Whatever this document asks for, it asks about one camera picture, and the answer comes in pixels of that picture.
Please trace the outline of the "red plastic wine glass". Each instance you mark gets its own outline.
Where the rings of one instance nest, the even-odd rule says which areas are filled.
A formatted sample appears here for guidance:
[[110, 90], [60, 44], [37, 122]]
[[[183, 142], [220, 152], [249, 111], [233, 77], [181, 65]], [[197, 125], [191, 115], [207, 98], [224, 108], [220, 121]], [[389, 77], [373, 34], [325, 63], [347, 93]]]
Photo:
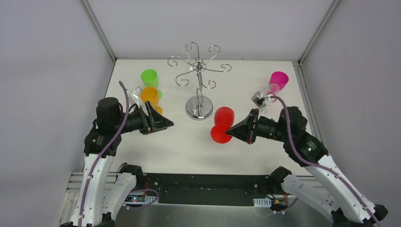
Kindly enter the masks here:
[[227, 135], [226, 131], [231, 128], [234, 124], [235, 113], [234, 111], [226, 106], [223, 106], [216, 110], [214, 116], [214, 126], [210, 131], [211, 138], [220, 144], [228, 143], [232, 136]]

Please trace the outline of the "orange plastic wine glass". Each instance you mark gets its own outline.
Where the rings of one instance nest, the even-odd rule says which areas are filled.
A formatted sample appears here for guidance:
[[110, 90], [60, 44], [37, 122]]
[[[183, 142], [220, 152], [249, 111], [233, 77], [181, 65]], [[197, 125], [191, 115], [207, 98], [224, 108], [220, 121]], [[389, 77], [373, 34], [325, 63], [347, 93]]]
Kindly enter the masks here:
[[146, 87], [142, 90], [140, 98], [143, 102], [149, 101], [152, 107], [159, 113], [163, 114], [163, 109], [159, 106], [158, 90], [153, 87]]

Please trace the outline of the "chrome wine glass rack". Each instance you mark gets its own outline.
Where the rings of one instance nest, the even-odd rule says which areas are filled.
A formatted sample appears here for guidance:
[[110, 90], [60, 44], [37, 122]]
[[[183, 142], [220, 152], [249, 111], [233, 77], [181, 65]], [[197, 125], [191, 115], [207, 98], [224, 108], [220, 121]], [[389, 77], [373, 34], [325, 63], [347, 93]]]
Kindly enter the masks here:
[[196, 95], [189, 98], [189, 100], [185, 104], [185, 112], [186, 114], [193, 120], [203, 121], [208, 119], [213, 113], [213, 102], [203, 94], [203, 89], [214, 89], [217, 86], [217, 83], [214, 80], [209, 80], [207, 84], [203, 82], [204, 71], [211, 72], [219, 72], [219, 73], [227, 73], [231, 71], [232, 66], [223, 63], [220, 65], [221, 70], [213, 70], [208, 68], [208, 63], [215, 59], [221, 51], [221, 48], [218, 45], [212, 45], [208, 48], [209, 53], [213, 53], [213, 56], [209, 60], [204, 60], [200, 56], [199, 45], [196, 42], [191, 42], [192, 48], [196, 49], [196, 57], [192, 61], [192, 63], [187, 62], [185, 59], [173, 55], [168, 58], [167, 64], [170, 67], [177, 67], [178, 61], [181, 60], [185, 64], [190, 66], [190, 70], [185, 73], [178, 74], [175, 77], [175, 83], [180, 87], [186, 87], [189, 85], [190, 80], [184, 78], [184, 75], [195, 73], [196, 78], [198, 80], [198, 86], [196, 87]]

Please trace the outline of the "magenta plastic wine glass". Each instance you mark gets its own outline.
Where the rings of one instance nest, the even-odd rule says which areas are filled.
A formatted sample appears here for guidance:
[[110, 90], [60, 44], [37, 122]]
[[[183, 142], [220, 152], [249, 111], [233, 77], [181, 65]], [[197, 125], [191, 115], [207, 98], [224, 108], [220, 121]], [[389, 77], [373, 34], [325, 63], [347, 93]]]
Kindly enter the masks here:
[[270, 80], [269, 80], [269, 85], [273, 85], [273, 91], [274, 92], [279, 92], [283, 90], [283, 88], [286, 86], [286, 84], [289, 81], [289, 77], [286, 73], [282, 71], [276, 71], [272, 73]]

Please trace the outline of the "green plastic wine glass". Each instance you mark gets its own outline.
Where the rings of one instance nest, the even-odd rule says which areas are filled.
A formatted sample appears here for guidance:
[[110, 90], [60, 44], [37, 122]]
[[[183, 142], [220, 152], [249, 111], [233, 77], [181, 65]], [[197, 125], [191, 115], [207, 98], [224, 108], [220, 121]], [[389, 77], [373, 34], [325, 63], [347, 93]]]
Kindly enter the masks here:
[[145, 87], [153, 87], [157, 90], [157, 93], [159, 95], [159, 99], [162, 99], [163, 93], [158, 89], [159, 85], [159, 79], [158, 79], [158, 74], [154, 69], [147, 69], [144, 70], [140, 78], [144, 84]]

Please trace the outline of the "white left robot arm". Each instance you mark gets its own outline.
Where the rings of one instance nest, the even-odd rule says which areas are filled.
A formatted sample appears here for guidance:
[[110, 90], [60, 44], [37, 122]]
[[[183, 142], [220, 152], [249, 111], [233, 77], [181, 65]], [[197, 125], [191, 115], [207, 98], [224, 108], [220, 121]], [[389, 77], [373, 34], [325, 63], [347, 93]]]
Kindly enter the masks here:
[[127, 106], [115, 97], [98, 101], [96, 118], [84, 140], [83, 180], [74, 211], [63, 227], [114, 227], [115, 219], [131, 191], [144, 186], [142, 168], [124, 164], [109, 192], [106, 181], [122, 134], [139, 131], [143, 135], [166, 130], [174, 123], [159, 114], [149, 101], [144, 107]]

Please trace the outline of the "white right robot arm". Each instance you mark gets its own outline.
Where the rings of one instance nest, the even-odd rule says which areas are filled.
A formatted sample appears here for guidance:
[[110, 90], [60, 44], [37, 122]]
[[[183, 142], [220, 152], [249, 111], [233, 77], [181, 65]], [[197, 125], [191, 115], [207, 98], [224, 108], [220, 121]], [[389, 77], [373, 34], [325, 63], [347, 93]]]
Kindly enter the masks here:
[[288, 169], [280, 166], [269, 176], [269, 189], [296, 196], [324, 215], [334, 227], [372, 227], [388, 215], [388, 209], [367, 199], [347, 179], [335, 164], [327, 148], [306, 131], [307, 119], [296, 106], [285, 107], [278, 121], [259, 116], [252, 109], [240, 123], [226, 131], [248, 144], [257, 137], [283, 142], [288, 156], [308, 171], [327, 191], [303, 182]]

